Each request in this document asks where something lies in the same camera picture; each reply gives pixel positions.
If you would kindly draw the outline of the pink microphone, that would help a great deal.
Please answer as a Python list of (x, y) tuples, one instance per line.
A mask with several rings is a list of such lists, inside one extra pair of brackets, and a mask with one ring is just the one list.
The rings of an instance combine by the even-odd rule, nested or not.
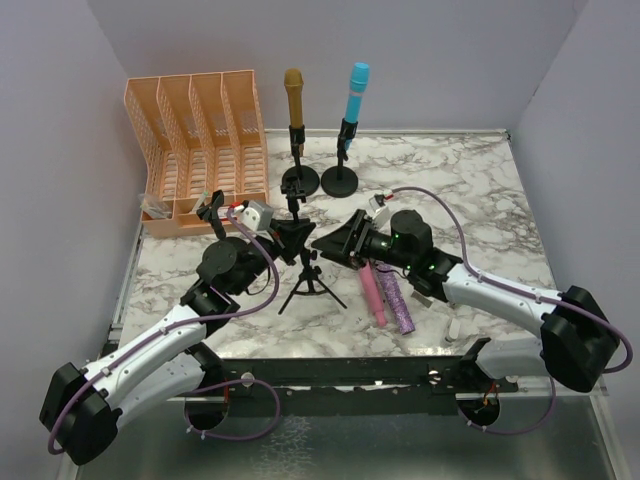
[(380, 296), (376, 277), (369, 263), (366, 263), (359, 270), (359, 278), (368, 307), (376, 320), (377, 326), (384, 328), (387, 325), (384, 304)]

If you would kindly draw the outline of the black mini tripod stand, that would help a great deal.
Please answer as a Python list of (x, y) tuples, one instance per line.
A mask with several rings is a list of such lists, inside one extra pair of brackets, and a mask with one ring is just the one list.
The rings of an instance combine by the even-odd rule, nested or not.
[[(305, 203), (307, 196), (295, 183), (288, 183), (280, 186), (281, 193), (287, 201), (287, 208), (292, 214), (291, 220), (302, 219), (299, 217), (300, 204)], [(302, 252), (298, 255), (301, 260), (302, 270), (298, 275), (295, 286), (289, 292), (283, 305), (280, 307), (278, 314), (282, 315), (293, 299), (294, 296), (312, 297), (329, 294), (342, 308), (346, 309), (346, 304), (320, 279), (322, 270), (319, 266), (312, 265), (317, 259), (318, 252), (309, 249), (306, 245)]]

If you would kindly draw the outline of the black mic stand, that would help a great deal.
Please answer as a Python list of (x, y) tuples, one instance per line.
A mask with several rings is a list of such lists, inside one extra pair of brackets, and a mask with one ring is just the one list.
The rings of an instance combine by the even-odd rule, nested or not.
[(295, 182), (306, 196), (314, 194), (320, 187), (320, 177), (311, 167), (301, 163), (305, 143), (305, 127), (289, 126), (291, 155), (294, 166), (282, 175), (281, 185)]
[(328, 168), (321, 176), (321, 187), (333, 198), (346, 198), (354, 194), (358, 188), (357, 174), (345, 166), (348, 161), (348, 145), (355, 138), (357, 122), (341, 121), (337, 137), (337, 165)]
[(206, 223), (209, 223), (212, 227), (217, 239), (221, 242), (231, 244), (231, 241), (227, 239), (227, 233), (223, 227), (222, 221), (219, 217), (218, 211), (224, 204), (224, 193), (222, 190), (216, 190), (212, 199), (208, 204), (203, 204), (196, 210), (198, 218)]

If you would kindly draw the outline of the gold microphone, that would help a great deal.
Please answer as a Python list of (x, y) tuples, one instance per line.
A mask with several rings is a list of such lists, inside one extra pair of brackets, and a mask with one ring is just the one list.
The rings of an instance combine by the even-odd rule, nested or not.
[(298, 146), (299, 154), (304, 153), (305, 125), (303, 119), (302, 89), (304, 81), (297, 68), (290, 68), (284, 74), (284, 86), (288, 98), (289, 131), (293, 145)]

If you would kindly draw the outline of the blue microphone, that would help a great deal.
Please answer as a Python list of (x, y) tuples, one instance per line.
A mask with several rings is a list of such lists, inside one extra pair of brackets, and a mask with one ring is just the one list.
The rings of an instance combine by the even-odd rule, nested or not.
[(354, 64), (349, 79), (349, 94), (340, 133), (344, 151), (349, 149), (352, 140), (355, 138), (361, 104), (369, 82), (369, 75), (370, 67), (368, 64), (362, 62), (356, 62)]

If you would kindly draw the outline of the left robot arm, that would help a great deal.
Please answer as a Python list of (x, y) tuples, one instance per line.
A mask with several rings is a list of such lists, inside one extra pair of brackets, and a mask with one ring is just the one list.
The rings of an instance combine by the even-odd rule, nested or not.
[(39, 414), (50, 454), (76, 465), (101, 455), (119, 430), (149, 408), (181, 395), (228, 392), (241, 379), (228, 377), (222, 360), (204, 341), (231, 319), (250, 316), (274, 301), (243, 310), (235, 296), (263, 273), (280, 279), (276, 260), (288, 265), (301, 254), (316, 225), (308, 218), (263, 222), (257, 215), (228, 213), (239, 237), (210, 244), (197, 279), (156, 324), (113, 352), (53, 374)]

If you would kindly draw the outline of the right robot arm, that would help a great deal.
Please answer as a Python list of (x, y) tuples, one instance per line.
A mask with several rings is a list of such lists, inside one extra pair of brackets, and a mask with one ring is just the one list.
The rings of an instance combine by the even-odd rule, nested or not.
[(312, 246), (352, 269), (367, 260), (397, 267), (425, 297), (476, 308), (528, 331), (527, 338), (490, 340), (480, 348), (475, 363), (487, 377), (550, 376), (576, 392), (593, 389), (620, 339), (590, 292), (577, 286), (538, 289), (473, 273), (461, 258), (434, 247), (430, 226), (414, 210), (393, 214), (390, 227), (389, 234), (380, 232), (358, 210)]

